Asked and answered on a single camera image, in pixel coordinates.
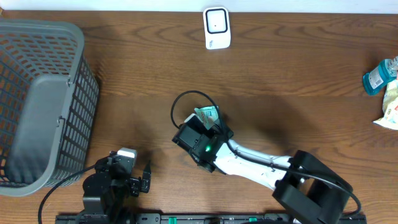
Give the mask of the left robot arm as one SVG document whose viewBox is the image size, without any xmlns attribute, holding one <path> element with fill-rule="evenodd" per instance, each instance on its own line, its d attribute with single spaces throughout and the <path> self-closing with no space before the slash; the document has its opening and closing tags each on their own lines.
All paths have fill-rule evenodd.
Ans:
<svg viewBox="0 0 398 224">
<path fill-rule="evenodd" d="M 95 173 L 83 182 L 84 209 L 75 219 L 78 224 L 135 223 L 134 215 L 124 207 L 128 197 L 148 193 L 152 172 L 147 163 L 142 176 L 131 176 L 135 159 L 112 152 L 95 164 Z"/>
</svg>

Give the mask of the teal wet wipes pack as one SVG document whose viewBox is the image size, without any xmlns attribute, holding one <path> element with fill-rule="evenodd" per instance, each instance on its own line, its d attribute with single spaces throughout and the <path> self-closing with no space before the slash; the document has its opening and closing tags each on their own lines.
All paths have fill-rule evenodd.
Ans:
<svg viewBox="0 0 398 224">
<path fill-rule="evenodd" d="M 218 120 L 218 112 L 215 106 L 195 108 L 194 111 L 206 129 L 210 129 Z"/>
</svg>

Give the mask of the teal mouthwash bottle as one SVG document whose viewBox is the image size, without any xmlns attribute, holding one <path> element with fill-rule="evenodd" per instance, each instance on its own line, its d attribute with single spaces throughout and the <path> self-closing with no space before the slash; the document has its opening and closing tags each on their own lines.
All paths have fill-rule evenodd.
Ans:
<svg viewBox="0 0 398 224">
<path fill-rule="evenodd" d="M 376 95 L 397 78 L 397 57 L 384 59 L 371 72 L 363 76 L 363 86 L 368 95 Z"/>
</svg>

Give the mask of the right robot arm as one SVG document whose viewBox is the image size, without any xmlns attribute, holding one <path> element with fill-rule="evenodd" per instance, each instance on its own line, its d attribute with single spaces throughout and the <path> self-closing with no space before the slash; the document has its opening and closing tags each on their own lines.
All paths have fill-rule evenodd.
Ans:
<svg viewBox="0 0 398 224">
<path fill-rule="evenodd" d="M 231 139 L 232 132 L 215 123 L 205 126 L 191 114 L 174 141 L 209 172 L 244 177 L 273 191 L 272 196 L 300 223 L 338 223 L 353 188 L 315 156 L 297 151 L 274 156 L 248 149 Z"/>
</svg>

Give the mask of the yellow snack bag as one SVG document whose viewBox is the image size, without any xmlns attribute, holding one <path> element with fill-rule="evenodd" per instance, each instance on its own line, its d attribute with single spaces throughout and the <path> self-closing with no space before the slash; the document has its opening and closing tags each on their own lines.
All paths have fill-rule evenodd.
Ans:
<svg viewBox="0 0 398 224">
<path fill-rule="evenodd" d="M 384 116 L 373 121 L 383 128 L 397 131 L 397 80 L 387 84 L 382 102 Z"/>
</svg>

